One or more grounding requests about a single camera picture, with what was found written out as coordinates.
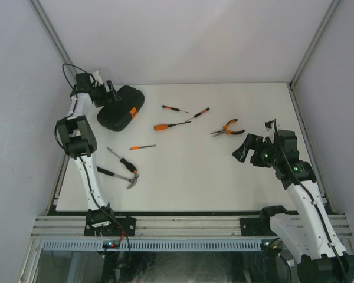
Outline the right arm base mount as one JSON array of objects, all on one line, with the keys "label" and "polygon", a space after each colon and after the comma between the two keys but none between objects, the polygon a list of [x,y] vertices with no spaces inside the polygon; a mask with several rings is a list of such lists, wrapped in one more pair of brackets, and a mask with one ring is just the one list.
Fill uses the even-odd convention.
[{"label": "right arm base mount", "polygon": [[263,207],[257,217],[240,218],[240,228],[242,236],[277,236],[270,228],[270,218],[276,214],[288,211],[284,206],[267,206]]}]

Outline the black plastic tool case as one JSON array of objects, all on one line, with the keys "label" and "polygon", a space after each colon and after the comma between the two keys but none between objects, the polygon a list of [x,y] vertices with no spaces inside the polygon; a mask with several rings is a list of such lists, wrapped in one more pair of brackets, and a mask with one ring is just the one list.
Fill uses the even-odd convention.
[{"label": "black plastic tool case", "polygon": [[97,114],[99,124],[109,130],[120,132],[135,118],[145,102],[144,94],[131,86],[124,85],[117,95],[120,101],[112,100]]}]

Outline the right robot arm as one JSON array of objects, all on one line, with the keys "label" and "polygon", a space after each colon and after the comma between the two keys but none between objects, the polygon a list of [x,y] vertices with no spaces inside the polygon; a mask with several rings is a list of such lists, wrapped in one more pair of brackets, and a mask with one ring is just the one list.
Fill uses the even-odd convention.
[{"label": "right robot arm", "polygon": [[293,201],[303,230],[291,221],[283,206],[264,207],[259,227],[266,235],[276,234],[292,254],[300,282],[352,282],[354,255],[339,240],[326,213],[313,169],[299,158],[297,137],[290,130],[276,130],[274,137],[248,134],[233,151],[239,162],[272,168]]}]

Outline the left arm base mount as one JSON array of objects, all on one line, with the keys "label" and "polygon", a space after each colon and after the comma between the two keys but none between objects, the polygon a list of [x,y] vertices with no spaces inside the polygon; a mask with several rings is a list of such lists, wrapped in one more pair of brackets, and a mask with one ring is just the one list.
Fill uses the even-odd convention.
[{"label": "left arm base mount", "polygon": [[115,217],[102,210],[88,210],[86,214],[84,236],[128,236],[135,235],[136,219],[133,217]]}]

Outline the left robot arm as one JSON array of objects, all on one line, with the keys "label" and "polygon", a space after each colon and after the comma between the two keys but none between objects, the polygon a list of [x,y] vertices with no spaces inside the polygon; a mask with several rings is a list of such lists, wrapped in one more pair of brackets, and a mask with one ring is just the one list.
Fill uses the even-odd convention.
[{"label": "left robot arm", "polygon": [[94,103],[102,105],[109,92],[97,72],[76,74],[70,94],[68,114],[58,120],[54,137],[65,154],[74,160],[83,182],[87,199],[86,226],[110,236],[123,226],[115,218],[108,198],[104,196],[96,165],[97,141],[86,117]]}]

